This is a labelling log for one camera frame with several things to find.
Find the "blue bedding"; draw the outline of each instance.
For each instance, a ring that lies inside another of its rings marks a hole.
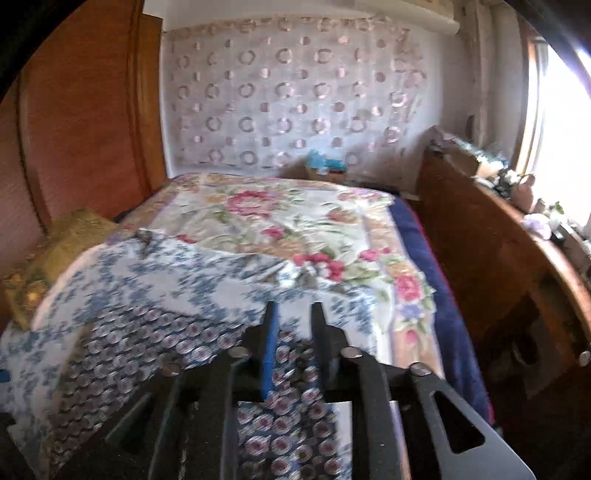
[[[409,257],[425,273],[429,285],[436,290],[435,333],[446,380],[484,419],[492,423],[491,404],[470,336],[447,280],[423,235],[418,218],[399,197],[396,197],[389,211]]]

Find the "window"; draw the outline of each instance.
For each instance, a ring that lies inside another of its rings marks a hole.
[[[577,76],[539,37],[529,37],[528,106],[520,173],[534,173],[535,193],[559,201],[591,233],[591,98]]]

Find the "pillow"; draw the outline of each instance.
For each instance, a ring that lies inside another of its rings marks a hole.
[[[43,243],[4,279],[8,304],[21,328],[30,328],[37,308],[68,266],[85,250],[104,242],[116,229],[116,223],[85,208],[54,222]]]

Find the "white wall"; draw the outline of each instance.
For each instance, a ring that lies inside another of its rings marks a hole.
[[[280,14],[335,15],[366,17],[368,12],[352,8],[353,0],[146,0],[144,13],[164,19],[163,28],[172,30],[208,23]],[[463,135],[472,103],[472,73],[460,35],[448,36],[412,27],[411,38],[420,45],[427,86],[423,105],[406,135],[404,154],[397,160],[396,178],[389,181],[403,190],[414,190],[426,131],[433,125]]]
[[[491,8],[496,35],[495,83],[492,102],[492,141],[511,160],[521,124],[524,54],[517,14],[507,4]]]

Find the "wooden desk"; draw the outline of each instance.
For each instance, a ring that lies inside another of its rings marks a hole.
[[[591,296],[563,253],[524,231],[523,214],[463,174],[453,155],[427,150],[417,190],[415,208],[472,337],[505,438],[538,479],[550,478],[591,432],[591,367],[576,362],[591,340]],[[529,399],[519,380],[491,385],[490,361],[540,318],[563,373]]]

